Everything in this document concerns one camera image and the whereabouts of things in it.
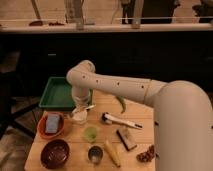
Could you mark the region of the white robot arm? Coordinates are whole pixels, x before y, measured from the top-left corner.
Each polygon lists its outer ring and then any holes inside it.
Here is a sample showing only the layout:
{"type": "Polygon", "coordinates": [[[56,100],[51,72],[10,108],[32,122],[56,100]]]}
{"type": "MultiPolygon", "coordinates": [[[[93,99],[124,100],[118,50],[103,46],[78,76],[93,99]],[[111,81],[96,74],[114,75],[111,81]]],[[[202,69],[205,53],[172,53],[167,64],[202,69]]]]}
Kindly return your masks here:
{"type": "Polygon", "coordinates": [[[99,90],[153,109],[155,171],[213,171],[213,106],[198,85],[101,75],[89,60],[71,68],[66,79],[77,105],[99,90]]]}

